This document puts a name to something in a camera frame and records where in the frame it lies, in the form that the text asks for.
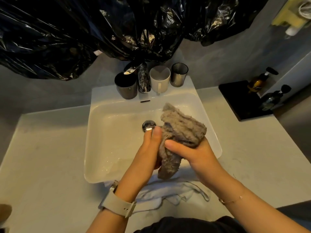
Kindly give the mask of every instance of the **white countertop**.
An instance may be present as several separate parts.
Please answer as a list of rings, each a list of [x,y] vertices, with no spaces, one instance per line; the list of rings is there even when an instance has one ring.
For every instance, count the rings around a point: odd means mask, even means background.
[[[311,200],[311,164],[274,116],[239,122],[218,88],[197,91],[223,149],[219,161],[274,207]],[[0,167],[0,202],[13,212],[10,233],[85,232],[97,214],[103,184],[83,177],[89,106],[22,115]],[[215,220],[229,215],[217,197],[193,196],[179,206],[130,217],[127,232],[163,216]]]

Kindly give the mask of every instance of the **hand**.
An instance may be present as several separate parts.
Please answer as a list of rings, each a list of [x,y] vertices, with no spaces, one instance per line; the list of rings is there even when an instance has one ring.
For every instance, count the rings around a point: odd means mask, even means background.
[[[162,140],[162,129],[156,126],[145,132],[144,141],[139,148],[135,158],[123,175],[116,190],[116,195],[125,201],[131,202],[139,191],[148,183],[153,170],[161,165],[157,160],[158,149]]]
[[[173,140],[166,140],[165,147],[188,160],[200,182],[208,188],[213,187],[219,178],[227,175],[227,172],[218,162],[205,137],[195,149],[191,149]]]

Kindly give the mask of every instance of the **white mug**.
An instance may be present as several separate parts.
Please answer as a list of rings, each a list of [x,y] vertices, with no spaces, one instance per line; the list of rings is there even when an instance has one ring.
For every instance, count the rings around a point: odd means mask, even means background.
[[[161,65],[155,66],[150,70],[149,74],[151,88],[159,94],[166,92],[169,86],[169,79],[171,76],[171,71],[169,70],[169,68]]]

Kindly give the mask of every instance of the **sink basin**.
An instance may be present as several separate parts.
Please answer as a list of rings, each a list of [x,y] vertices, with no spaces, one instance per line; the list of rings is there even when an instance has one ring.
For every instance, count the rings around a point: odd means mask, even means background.
[[[132,100],[123,99],[115,86],[100,87],[92,91],[85,179],[90,183],[120,180],[142,144],[143,122],[154,120],[157,125],[163,125],[160,116],[166,102],[206,125],[206,137],[216,157],[220,157],[220,144],[189,76],[180,88],[170,86],[163,94],[152,91],[139,94]],[[180,171],[175,175],[180,176],[189,169],[188,161],[182,160]]]

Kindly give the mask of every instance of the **gray towel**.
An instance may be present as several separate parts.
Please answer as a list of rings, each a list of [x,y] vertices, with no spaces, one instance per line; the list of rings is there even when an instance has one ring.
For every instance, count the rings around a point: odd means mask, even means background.
[[[204,138],[207,129],[203,123],[196,121],[191,116],[184,115],[169,103],[163,107],[161,120],[164,125],[162,126],[162,142],[158,156],[162,158],[162,165],[158,172],[158,178],[165,180],[171,178],[178,171],[182,159],[181,156],[165,148],[165,140],[172,139],[185,146],[195,148]]]

